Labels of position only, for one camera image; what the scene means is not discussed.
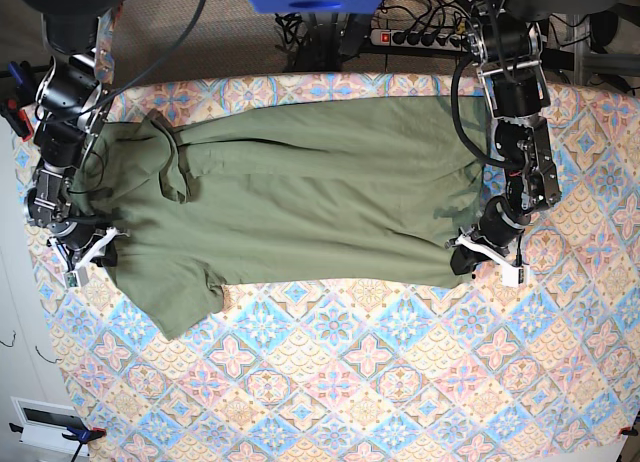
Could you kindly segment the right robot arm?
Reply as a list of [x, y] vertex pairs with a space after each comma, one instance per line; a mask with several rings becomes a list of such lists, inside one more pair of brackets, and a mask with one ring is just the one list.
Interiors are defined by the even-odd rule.
[[105, 124], [108, 89], [94, 74], [99, 20], [124, 0], [22, 0], [42, 17], [43, 39], [54, 51], [50, 68], [32, 90], [41, 111], [34, 136], [40, 160], [25, 198], [29, 225], [48, 230], [51, 247], [72, 278], [89, 263], [117, 263], [120, 232], [106, 215], [82, 208], [75, 187]]

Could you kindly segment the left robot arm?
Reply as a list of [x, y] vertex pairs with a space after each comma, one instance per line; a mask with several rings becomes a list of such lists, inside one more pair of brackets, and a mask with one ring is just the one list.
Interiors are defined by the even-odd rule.
[[[519, 241], [534, 213], [551, 209], [561, 199], [557, 169], [546, 119], [551, 103], [543, 73], [541, 20], [556, 14], [592, 14], [618, 0], [477, 0], [466, 32], [468, 51], [456, 66], [451, 83], [454, 128], [463, 145], [484, 165], [503, 170], [504, 194], [492, 197], [479, 221], [448, 241], [450, 266], [466, 275], [492, 260], [504, 275], [522, 283], [521, 259], [508, 262], [508, 247]], [[474, 66], [488, 110], [496, 123], [492, 158], [466, 135], [460, 115], [459, 82]]]

